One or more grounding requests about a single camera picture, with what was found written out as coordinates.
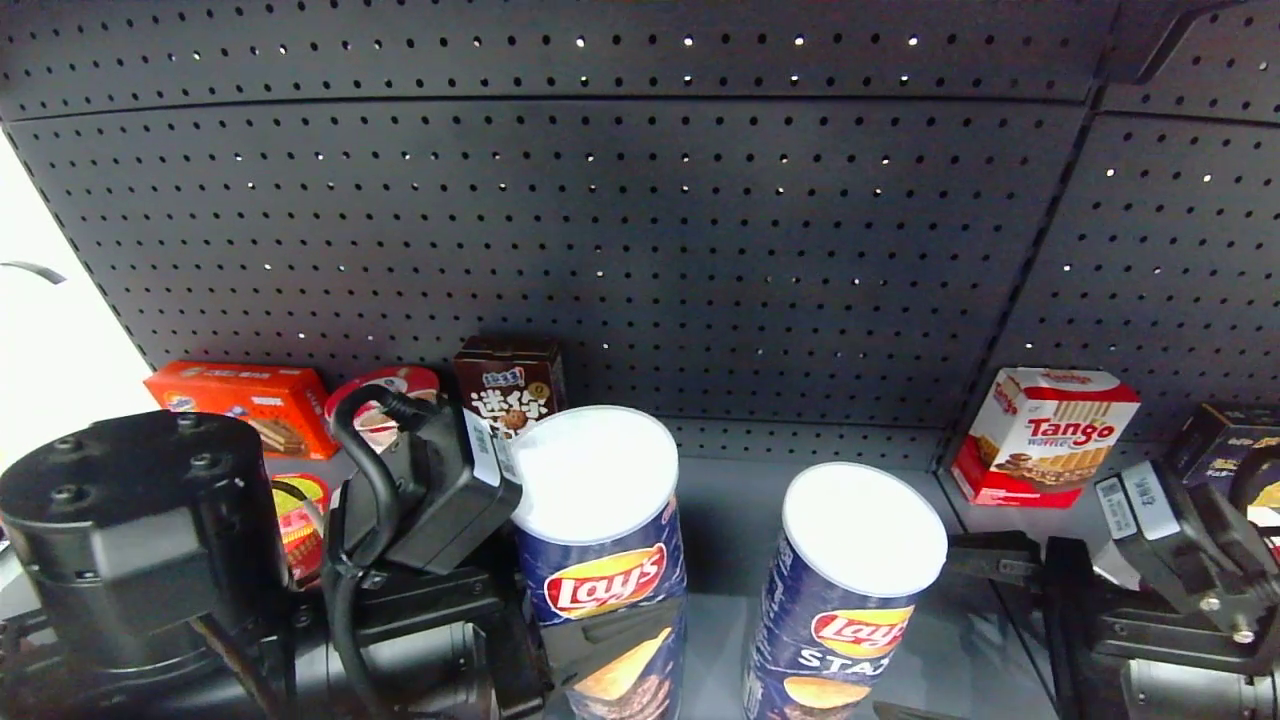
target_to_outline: orange snack box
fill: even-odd
[[[325,392],[310,368],[175,361],[143,384],[174,413],[239,418],[262,438],[262,452],[328,460],[338,451],[324,419]]]

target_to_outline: barcode label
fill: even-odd
[[[502,468],[502,474],[511,482],[520,482],[520,471],[516,470],[516,459],[511,454],[511,441],[502,437],[500,434],[493,436],[493,450],[498,457],[498,466]]]
[[[467,424],[471,460],[475,462],[471,474],[483,483],[498,487],[502,484],[502,474],[498,471],[498,461],[493,456],[493,433],[489,429],[489,423],[466,407],[462,409],[462,418]]]
[[[1102,500],[1115,497],[1120,495],[1120,483],[1102,483],[1098,486],[1098,496],[1101,496]]]
[[[1133,511],[1147,539],[1160,539],[1178,532],[1178,518],[1160,487],[1160,478],[1151,462],[1134,465],[1120,473],[1124,487],[1133,500]]]
[[[1111,539],[1126,538],[1138,532],[1138,521],[1134,520],[1133,511],[1129,510],[1129,501],[1124,497],[1120,478],[1107,478],[1093,486],[1093,489],[1102,502],[1102,514],[1107,519]]]

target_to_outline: red snack box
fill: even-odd
[[[1070,507],[1138,402],[1108,373],[1002,369],[951,474],[974,505]]]
[[[324,405],[324,416],[328,420],[333,420],[333,413],[338,409],[342,398],[351,395],[356,388],[367,384],[383,386],[392,392],[403,392],[410,397],[430,402],[436,402],[440,393],[440,378],[431,370],[415,365],[393,365],[374,370],[367,375],[361,375],[335,389],[329,396],[329,402]],[[378,452],[390,446],[396,436],[399,434],[396,432],[396,420],[384,415],[376,402],[362,405],[356,410],[353,420],[356,432]]]
[[[253,425],[266,455],[328,460],[338,451],[324,420],[329,393],[310,368],[179,360],[143,383],[174,413],[219,413]]]
[[[462,406],[508,438],[567,406],[553,340],[472,337],[453,356],[453,373]]]

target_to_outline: lay's chip can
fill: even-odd
[[[855,519],[850,520],[850,511]],[[902,480],[852,462],[796,475],[748,651],[748,720],[846,720],[906,633],[947,555],[933,507]]]
[[[559,625],[685,596],[678,460],[654,418],[614,406],[553,415],[521,434],[512,515],[534,618]],[[673,720],[685,611],[566,693],[581,720]]]

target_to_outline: potato chip image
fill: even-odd
[[[872,692],[867,685],[801,675],[787,678],[782,687],[791,700],[822,710],[852,705]]]
[[[636,684],[640,674],[644,673],[649,660],[658,652],[658,647],[671,634],[671,628],[664,628],[657,638],[645,641],[625,652],[621,657],[600,667],[585,680],[573,685],[573,689],[599,700],[618,700],[631,685]]]

